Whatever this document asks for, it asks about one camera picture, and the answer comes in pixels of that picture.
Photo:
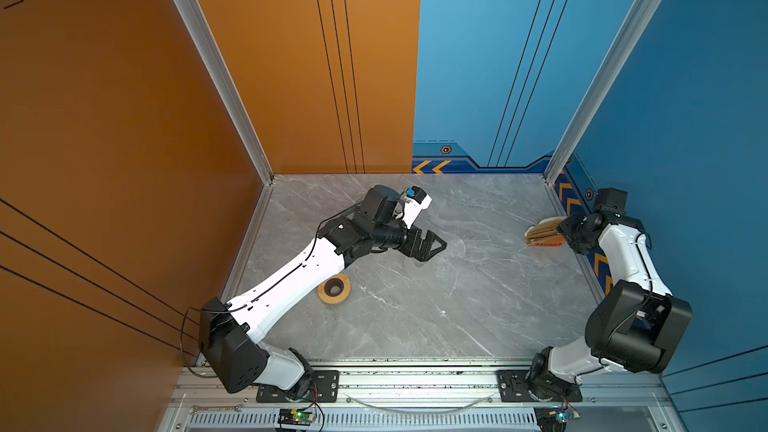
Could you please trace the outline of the wooden ring dripper stand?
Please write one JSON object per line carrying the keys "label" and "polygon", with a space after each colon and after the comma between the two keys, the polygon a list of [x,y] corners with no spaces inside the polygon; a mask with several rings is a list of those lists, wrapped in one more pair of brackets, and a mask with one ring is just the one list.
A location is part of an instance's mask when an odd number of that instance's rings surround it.
{"label": "wooden ring dripper stand", "polygon": [[343,273],[334,275],[317,288],[320,300],[327,305],[338,305],[344,302],[351,293],[351,282]]}

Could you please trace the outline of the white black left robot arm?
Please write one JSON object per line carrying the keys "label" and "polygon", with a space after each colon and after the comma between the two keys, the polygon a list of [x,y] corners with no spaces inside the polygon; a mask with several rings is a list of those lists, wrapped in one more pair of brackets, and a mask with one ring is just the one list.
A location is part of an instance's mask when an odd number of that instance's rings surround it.
{"label": "white black left robot arm", "polygon": [[431,203],[417,186],[398,192],[376,185],[361,201],[322,220],[308,245],[259,285],[205,303],[199,349],[225,390],[272,386],[292,400],[313,391],[309,362],[293,348],[267,344],[267,333],[306,295],[362,257],[394,250],[427,262],[444,251],[441,237],[415,224]]}

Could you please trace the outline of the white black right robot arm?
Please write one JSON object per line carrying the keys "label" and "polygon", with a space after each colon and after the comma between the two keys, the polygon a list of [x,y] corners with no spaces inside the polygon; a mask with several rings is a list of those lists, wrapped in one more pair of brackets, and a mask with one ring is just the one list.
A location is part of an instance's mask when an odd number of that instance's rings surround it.
{"label": "white black right robot arm", "polygon": [[572,214],[556,227],[573,251],[604,252],[613,285],[582,337],[534,356],[526,383],[536,400],[578,400],[583,381],[604,373],[663,372],[693,318],[690,304],[674,297],[656,270],[644,225],[626,212],[627,197],[603,188],[591,213]]}

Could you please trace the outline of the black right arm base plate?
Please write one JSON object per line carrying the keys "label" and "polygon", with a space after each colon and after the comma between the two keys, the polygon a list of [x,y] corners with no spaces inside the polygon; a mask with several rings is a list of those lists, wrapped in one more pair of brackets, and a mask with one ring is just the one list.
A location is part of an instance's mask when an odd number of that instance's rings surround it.
{"label": "black right arm base plate", "polygon": [[503,403],[583,401],[578,385],[564,381],[547,371],[530,378],[528,371],[498,370],[496,379]]}

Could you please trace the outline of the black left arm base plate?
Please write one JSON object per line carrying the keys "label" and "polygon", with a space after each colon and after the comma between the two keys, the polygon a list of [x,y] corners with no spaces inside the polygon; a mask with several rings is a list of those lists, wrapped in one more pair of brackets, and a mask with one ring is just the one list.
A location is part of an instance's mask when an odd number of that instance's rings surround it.
{"label": "black left arm base plate", "polygon": [[256,402],[289,403],[317,402],[320,404],[335,403],[338,398],[340,372],[338,370],[315,370],[311,378],[298,389],[284,391],[276,386],[259,385]]}

